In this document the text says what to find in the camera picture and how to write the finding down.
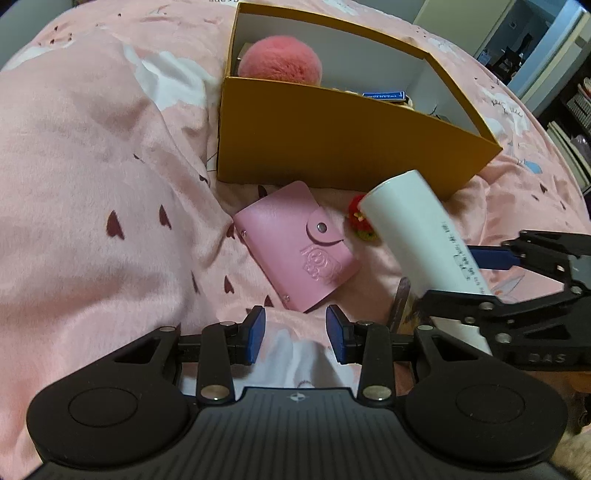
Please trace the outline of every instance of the yellow cardboard box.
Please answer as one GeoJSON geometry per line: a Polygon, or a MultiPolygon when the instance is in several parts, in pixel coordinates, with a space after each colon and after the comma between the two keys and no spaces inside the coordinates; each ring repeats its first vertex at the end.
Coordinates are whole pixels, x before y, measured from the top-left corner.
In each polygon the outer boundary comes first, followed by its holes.
{"type": "Polygon", "coordinates": [[[218,180],[303,180],[367,192],[417,169],[445,200],[500,151],[429,53],[325,15],[238,3],[222,89],[218,180]],[[323,64],[322,86],[233,76],[242,46],[270,35],[292,35],[312,47],[323,64]],[[404,90],[415,111],[344,90],[404,90]]]}

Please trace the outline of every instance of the pink card holder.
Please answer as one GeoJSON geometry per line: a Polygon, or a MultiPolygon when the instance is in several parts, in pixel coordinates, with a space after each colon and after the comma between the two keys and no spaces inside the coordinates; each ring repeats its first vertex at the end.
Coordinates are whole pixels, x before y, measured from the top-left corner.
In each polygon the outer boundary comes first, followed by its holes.
{"type": "Polygon", "coordinates": [[[241,210],[234,224],[287,309],[309,310],[359,269],[302,181],[241,210]]]}

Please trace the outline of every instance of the bed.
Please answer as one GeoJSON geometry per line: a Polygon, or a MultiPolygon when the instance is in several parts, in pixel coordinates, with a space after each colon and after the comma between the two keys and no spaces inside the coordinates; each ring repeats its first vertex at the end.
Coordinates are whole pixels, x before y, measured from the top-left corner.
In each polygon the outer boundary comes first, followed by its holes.
{"type": "MultiPolygon", "coordinates": [[[[557,148],[475,59],[353,0],[275,3],[384,31],[447,69],[504,149],[446,203],[468,244],[498,245],[522,229],[591,233],[557,148]]],[[[197,333],[263,304],[267,334],[257,364],[234,372],[238,395],[244,385],[356,385],[359,370],[330,351],[324,309],[337,303],[351,319],[385,322],[401,271],[383,245],[348,231],[344,215],[356,192],[314,190],[362,268],[308,314],[281,307],[231,218],[276,187],[219,183],[214,168],[235,7],[96,0],[51,22],[0,73],[5,480],[39,463],[25,426],[33,396],[158,326],[197,333]]],[[[520,270],[486,275],[507,301],[560,288],[520,270]]],[[[191,385],[188,372],[183,388],[191,385]]]]}

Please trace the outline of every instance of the round pad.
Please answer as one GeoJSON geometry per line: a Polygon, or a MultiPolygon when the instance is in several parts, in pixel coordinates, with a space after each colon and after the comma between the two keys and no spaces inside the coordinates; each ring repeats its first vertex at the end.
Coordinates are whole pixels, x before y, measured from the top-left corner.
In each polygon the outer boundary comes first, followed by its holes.
{"type": "Polygon", "coordinates": [[[99,366],[95,374],[82,369],[63,378],[31,402],[27,427],[43,461],[129,465],[165,449],[189,422],[187,401],[164,378],[137,365],[99,366]]]}
{"type": "Polygon", "coordinates": [[[112,427],[128,420],[138,409],[138,400],[121,388],[93,388],[70,403],[70,415],[87,427],[112,427]]]}
{"type": "Polygon", "coordinates": [[[525,408],[521,395],[500,385],[467,387],[458,393],[456,405],[468,418],[483,423],[507,423],[525,408]]]}
{"type": "Polygon", "coordinates": [[[419,382],[405,402],[413,432],[444,456],[507,467],[549,458],[567,410],[545,383],[501,362],[449,362],[419,382]]]}

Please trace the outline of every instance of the embossed logo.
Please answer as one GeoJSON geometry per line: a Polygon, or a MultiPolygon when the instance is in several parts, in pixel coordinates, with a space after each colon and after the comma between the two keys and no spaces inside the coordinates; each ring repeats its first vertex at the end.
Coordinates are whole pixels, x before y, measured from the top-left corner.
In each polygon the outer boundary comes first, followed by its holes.
{"type": "Polygon", "coordinates": [[[297,392],[297,393],[292,393],[289,397],[290,400],[293,400],[295,403],[299,403],[301,401],[304,401],[305,399],[307,399],[308,397],[306,397],[303,393],[297,392]]]}
{"type": "Polygon", "coordinates": [[[301,251],[304,256],[304,270],[317,281],[329,283],[340,274],[341,265],[329,253],[312,244],[301,251]]]}

